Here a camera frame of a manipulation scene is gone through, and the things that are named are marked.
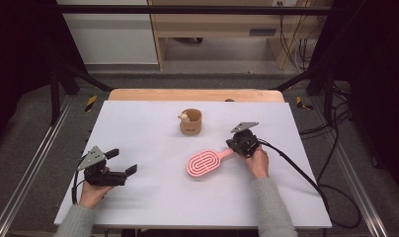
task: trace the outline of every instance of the brown cup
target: brown cup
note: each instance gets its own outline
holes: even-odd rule
[[[181,133],[185,135],[197,135],[200,133],[202,124],[202,114],[196,109],[186,109],[182,111],[182,114],[186,114],[189,121],[182,120],[180,123]]]

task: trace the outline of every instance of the human hand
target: human hand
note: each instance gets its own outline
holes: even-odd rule
[[[270,164],[268,154],[262,149],[262,145],[255,150],[252,157],[244,157],[248,164],[249,170],[255,176],[256,179],[262,179],[269,177],[268,166]]]
[[[94,209],[98,202],[113,189],[113,186],[91,186],[87,181],[83,182],[82,196],[79,204]]]

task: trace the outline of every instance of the white table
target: white table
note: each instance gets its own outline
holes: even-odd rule
[[[187,108],[202,111],[202,131],[197,136],[179,132],[177,116]],[[107,165],[113,171],[124,171],[138,164],[138,172],[100,203],[95,224],[109,228],[256,228],[253,177],[237,154],[224,158],[217,170],[203,178],[193,179],[186,171],[192,155],[225,149],[225,140],[232,137],[230,130],[241,121],[258,121],[251,130],[314,180],[287,103],[105,102],[85,153],[94,145],[104,152],[118,148],[120,155]],[[317,192],[275,151],[266,150],[271,177],[294,226],[331,227]],[[55,224],[67,213],[70,197],[69,191]]]

